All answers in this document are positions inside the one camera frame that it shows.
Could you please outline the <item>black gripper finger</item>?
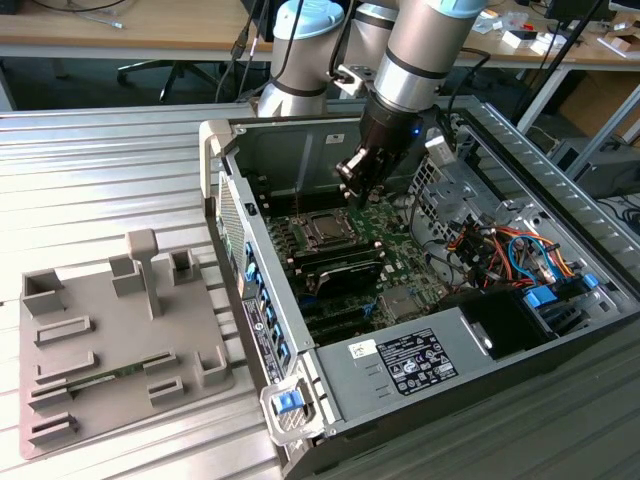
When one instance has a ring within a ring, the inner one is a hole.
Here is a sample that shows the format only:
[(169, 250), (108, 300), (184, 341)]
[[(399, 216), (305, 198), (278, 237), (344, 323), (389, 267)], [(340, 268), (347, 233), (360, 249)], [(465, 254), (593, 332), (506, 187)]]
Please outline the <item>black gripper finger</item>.
[(341, 162), (335, 170), (341, 180), (340, 189), (353, 196), (360, 196), (364, 191), (365, 171), (368, 162), (368, 150), (359, 148), (356, 153)]
[(388, 151), (366, 151), (357, 175), (359, 193), (357, 207), (362, 209), (371, 191), (383, 184), (395, 168), (396, 157)]

